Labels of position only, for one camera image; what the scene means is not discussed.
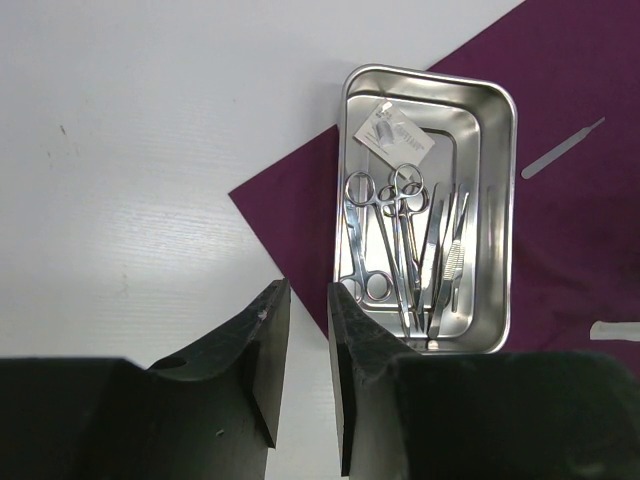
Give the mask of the long steel forceps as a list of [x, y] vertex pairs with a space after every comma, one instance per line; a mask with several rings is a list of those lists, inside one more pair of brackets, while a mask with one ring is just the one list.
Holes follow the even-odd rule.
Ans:
[[424, 307], [420, 297], [422, 280], [421, 260], [417, 248], [414, 218], [425, 213], [430, 199], [425, 187], [424, 177], [419, 168], [411, 163], [401, 164], [392, 174], [395, 190], [396, 213], [402, 241], [402, 267], [404, 268], [410, 312], [413, 323], [419, 331], [424, 330]]

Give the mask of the white blue label packet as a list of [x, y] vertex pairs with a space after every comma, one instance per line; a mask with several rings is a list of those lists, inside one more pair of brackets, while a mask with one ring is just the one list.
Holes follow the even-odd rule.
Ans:
[[389, 100], [379, 102], [353, 137], [393, 168], [418, 166], [435, 141]]

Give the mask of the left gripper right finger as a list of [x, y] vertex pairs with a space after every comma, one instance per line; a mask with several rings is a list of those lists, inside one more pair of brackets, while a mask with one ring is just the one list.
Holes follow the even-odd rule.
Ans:
[[639, 383], [582, 352], [422, 355], [328, 288], [341, 472], [352, 479], [635, 479]]

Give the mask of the thin steel tweezers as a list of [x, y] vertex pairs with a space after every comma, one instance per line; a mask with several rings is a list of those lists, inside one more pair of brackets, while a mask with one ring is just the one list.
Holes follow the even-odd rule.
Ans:
[[456, 216], [451, 224], [451, 245], [447, 252], [446, 261], [442, 270], [441, 283], [436, 299], [434, 312], [429, 325], [428, 336], [436, 339], [440, 333], [442, 316], [454, 291], [454, 282], [459, 279], [464, 269], [464, 248], [462, 246], [462, 233], [464, 221], [468, 209], [469, 193], [458, 194], [456, 197]]

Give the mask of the stainless steel instrument tray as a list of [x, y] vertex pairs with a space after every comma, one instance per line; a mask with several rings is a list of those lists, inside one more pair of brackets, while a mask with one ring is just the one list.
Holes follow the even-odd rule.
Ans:
[[[353, 135], [382, 100], [394, 103], [426, 132], [435, 145], [417, 166], [429, 193], [427, 211], [414, 218], [420, 260], [434, 185], [447, 184], [448, 197], [440, 223], [439, 250], [431, 308], [424, 311], [424, 330], [414, 323], [404, 337], [395, 284], [391, 218], [380, 191], [393, 186], [396, 170]], [[369, 173], [376, 185], [378, 207], [367, 209], [366, 263], [393, 280], [390, 297], [381, 304], [359, 303], [352, 284], [343, 284], [372, 320], [422, 354], [486, 354], [499, 350], [510, 327], [512, 225], [517, 112], [501, 86], [486, 81], [384, 65], [365, 65], [351, 73], [343, 87], [339, 121], [337, 206], [333, 278], [352, 270], [343, 218], [344, 184], [356, 171]], [[462, 233], [464, 269], [454, 282], [440, 333], [428, 336], [451, 245], [456, 197], [468, 192]]]

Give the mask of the small steel scissors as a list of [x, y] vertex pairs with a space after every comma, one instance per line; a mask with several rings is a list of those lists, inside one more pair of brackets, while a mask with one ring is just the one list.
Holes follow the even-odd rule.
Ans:
[[392, 238], [393, 238], [393, 257], [395, 284], [398, 288], [398, 305], [401, 328], [406, 339], [411, 337], [411, 327], [413, 324], [413, 312], [411, 310], [411, 302], [407, 289], [407, 272], [404, 252], [404, 238], [401, 227], [401, 199], [397, 193], [397, 189], [391, 185], [387, 185], [380, 191], [380, 198], [384, 203], [383, 209], [391, 218]]

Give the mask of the straight steel scissors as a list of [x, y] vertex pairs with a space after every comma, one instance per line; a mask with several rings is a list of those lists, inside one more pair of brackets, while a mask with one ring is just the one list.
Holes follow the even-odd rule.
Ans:
[[353, 285], [359, 303], [381, 304], [392, 293], [393, 280], [383, 270], [371, 270], [366, 263], [367, 209], [378, 207], [378, 195], [373, 177], [365, 171], [351, 173], [344, 184], [343, 218], [345, 222], [352, 270], [339, 281]]

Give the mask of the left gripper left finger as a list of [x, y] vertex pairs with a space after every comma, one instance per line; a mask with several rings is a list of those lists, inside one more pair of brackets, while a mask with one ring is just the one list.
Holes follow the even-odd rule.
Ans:
[[276, 444], [290, 325], [276, 280], [244, 310], [142, 368], [5, 358], [5, 479], [261, 479]]

